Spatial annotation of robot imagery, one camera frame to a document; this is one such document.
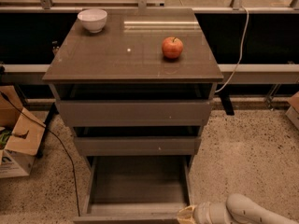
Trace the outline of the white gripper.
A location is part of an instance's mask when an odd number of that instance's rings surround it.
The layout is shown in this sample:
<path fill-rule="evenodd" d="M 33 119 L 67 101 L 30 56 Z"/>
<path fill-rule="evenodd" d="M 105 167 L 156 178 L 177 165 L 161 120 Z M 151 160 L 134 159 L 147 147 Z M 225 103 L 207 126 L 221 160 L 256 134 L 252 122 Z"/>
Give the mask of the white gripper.
<path fill-rule="evenodd" d="M 197 206 L 189 205 L 182 210 L 183 216 L 177 216 L 179 224 L 213 224 L 210 215 L 210 202 L 200 203 Z"/>

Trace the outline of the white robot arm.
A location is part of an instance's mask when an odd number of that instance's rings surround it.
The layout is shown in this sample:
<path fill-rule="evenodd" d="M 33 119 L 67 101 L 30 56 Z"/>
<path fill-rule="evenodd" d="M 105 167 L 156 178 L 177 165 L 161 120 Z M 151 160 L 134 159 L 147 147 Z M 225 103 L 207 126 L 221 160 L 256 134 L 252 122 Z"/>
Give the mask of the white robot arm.
<path fill-rule="evenodd" d="M 230 194 L 224 203 L 187 206 L 178 212 L 177 220 L 179 224 L 299 224 L 239 193 Z"/>

